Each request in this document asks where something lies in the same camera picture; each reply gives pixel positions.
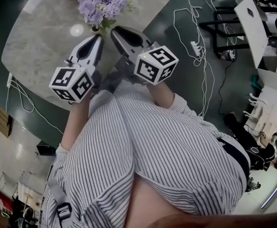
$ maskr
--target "light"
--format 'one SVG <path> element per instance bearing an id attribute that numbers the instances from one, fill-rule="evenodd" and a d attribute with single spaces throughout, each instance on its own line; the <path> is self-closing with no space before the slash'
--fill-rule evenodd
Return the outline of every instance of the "light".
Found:
<path id="1" fill-rule="evenodd" d="M 267 199 L 267 201 L 263 204 L 263 206 L 261 207 L 261 209 L 264 208 L 264 207 L 269 203 L 269 201 L 270 201 L 271 198 L 275 195 L 276 192 L 277 192 L 277 188 L 276 188 L 276 190 L 270 195 L 269 199 Z"/>
<path id="2" fill-rule="evenodd" d="M 81 36 L 83 34 L 84 30 L 85 29 L 81 24 L 76 24 L 76 25 L 72 26 L 72 28 L 70 29 L 70 33 L 71 33 L 72 36 L 78 37 L 78 36 Z"/>
<path id="3" fill-rule="evenodd" d="M 22 144 L 19 143 L 17 148 L 17 154 L 16 154 L 17 159 L 20 159 L 21 153 L 22 153 Z"/>

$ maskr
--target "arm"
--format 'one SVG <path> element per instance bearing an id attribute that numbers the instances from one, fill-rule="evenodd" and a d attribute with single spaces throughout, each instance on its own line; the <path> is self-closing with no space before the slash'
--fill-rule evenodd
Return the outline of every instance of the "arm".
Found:
<path id="1" fill-rule="evenodd" d="M 147 84 L 147 88 L 158 106 L 166 109 L 172 106 L 174 93 L 164 82 L 157 85 Z"/>
<path id="2" fill-rule="evenodd" d="M 266 135 L 262 132 L 260 135 L 260 142 L 264 146 L 264 148 L 267 148 L 269 146 L 269 140 L 266 138 Z"/>
<path id="3" fill-rule="evenodd" d="M 91 92 L 89 92 L 82 102 L 71 106 L 70 114 L 67 120 L 67 126 L 64 131 L 61 146 L 69 151 L 75 143 L 77 137 L 81 133 L 83 127 L 87 123 L 89 106 L 90 106 Z"/>

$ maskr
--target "person sitting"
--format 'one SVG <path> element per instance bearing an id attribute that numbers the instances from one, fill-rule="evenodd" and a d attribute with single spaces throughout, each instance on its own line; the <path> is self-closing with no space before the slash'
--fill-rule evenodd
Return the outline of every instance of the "person sitting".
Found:
<path id="1" fill-rule="evenodd" d="M 226 126 L 232 130 L 238 142 L 246 150 L 251 166 L 254 171 L 267 171 L 270 166 L 277 169 L 277 157 L 275 147 L 272 146 L 266 139 L 266 135 L 260 133 L 261 144 L 265 147 L 260 147 L 254 137 L 245 130 L 245 128 L 237 121 L 233 113 L 229 113 L 224 117 Z"/>

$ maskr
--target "strap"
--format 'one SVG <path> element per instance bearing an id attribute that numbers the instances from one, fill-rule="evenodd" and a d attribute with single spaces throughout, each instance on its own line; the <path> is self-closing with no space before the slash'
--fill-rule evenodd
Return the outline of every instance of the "strap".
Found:
<path id="1" fill-rule="evenodd" d="M 59 219 L 60 227 L 68 228 L 74 224 L 72 218 L 72 208 L 69 203 L 63 203 L 58 206 L 57 215 Z"/>
<path id="2" fill-rule="evenodd" d="M 59 186 L 56 179 L 48 180 L 48 188 L 58 204 L 57 218 L 61 228 L 68 228 L 74 224 L 72 218 L 72 207 L 67 201 L 67 196 Z"/>
<path id="3" fill-rule="evenodd" d="M 239 163 L 242 170 L 244 171 L 247 183 L 249 178 L 249 162 L 246 157 L 235 146 L 228 143 L 226 140 L 218 138 L 218 141 L 223 143 L 223 149 Z"/>
<path id="4" fill-rule="evenodd" d="M 51 191 L 54 199 L 56 200 L 58 205 L 63 204 L 67 200 L 66 194 L 63 192 L 58 182 L 54 178 L 50 178 L 48 180 L 48 188 Z"/>

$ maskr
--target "buckle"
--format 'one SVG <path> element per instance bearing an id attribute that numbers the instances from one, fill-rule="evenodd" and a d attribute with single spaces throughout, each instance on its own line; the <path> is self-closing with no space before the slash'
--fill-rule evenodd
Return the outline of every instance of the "buckle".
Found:
<path id="1" fill-rule="evenodd" d="M 63 228 L 63 221 L 71 218 L 72 207 L 69 203 L 62 203 L 58 206 L 57 214 L 59 218 L 60 226 Z"/>

